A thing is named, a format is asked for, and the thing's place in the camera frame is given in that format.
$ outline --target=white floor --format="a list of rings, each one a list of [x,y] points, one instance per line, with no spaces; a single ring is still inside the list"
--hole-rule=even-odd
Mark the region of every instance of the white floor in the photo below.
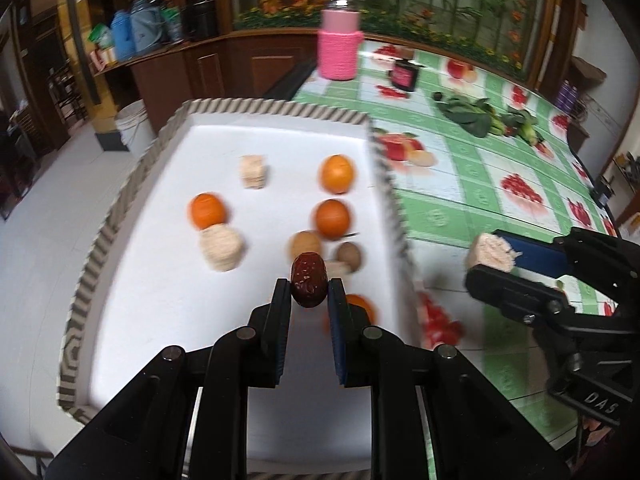
[[[70,298],[135,159],[103,152],[91,124],[53,158],[8,221],[0,219],[0,433],[12,446],[57,453],[81,429],[56,405]]]

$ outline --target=pink knitted cover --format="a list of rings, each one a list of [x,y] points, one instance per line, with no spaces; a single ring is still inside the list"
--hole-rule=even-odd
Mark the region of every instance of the pink knitted cover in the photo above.
[[[340,34],[318,30],[318,69],[325,79],[347,81],[358,71],[358,47],[364,40],[362,31]]]

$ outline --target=wooden cabinet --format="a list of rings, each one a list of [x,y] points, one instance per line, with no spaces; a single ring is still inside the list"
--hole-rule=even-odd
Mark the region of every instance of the wooden cabinet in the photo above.
[[[153,57],[131,70],[151,126],[158,133],[182,103],[194,97],[184,54]]]
[[[226,64],[226,44],[204,44],[184,53],[191,90],[195,98],[226,97],[222,67]]]
[[[315,34],[251,32],[128,63],[156,133],[189,99],[260,97],[296,63],[316,57]]]
[[[296,63],[315,59],[315,34],[231,34],[227,44],[234,74],[230,90],[237,97],[260,97]]]

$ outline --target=jar lid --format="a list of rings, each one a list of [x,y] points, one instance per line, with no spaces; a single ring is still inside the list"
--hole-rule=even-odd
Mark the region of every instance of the jar lid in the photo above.
[[[415,49],[409,48],[407,46],[398,47],[398,57],[400,57],[401,59],[413,59],[414,53]]]

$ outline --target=blue bottle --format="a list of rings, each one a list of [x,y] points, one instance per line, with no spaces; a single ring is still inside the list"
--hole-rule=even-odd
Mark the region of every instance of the blue bottle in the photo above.
[[[133,2],[131,28],[138,54],[146,54],[162,46],[162,16],[158,7],[145,0]]]
[[[118,10],[116,12],[111,22],[111,32],[118,61],[124,61],[136,55],[131,20],[126,10]]]

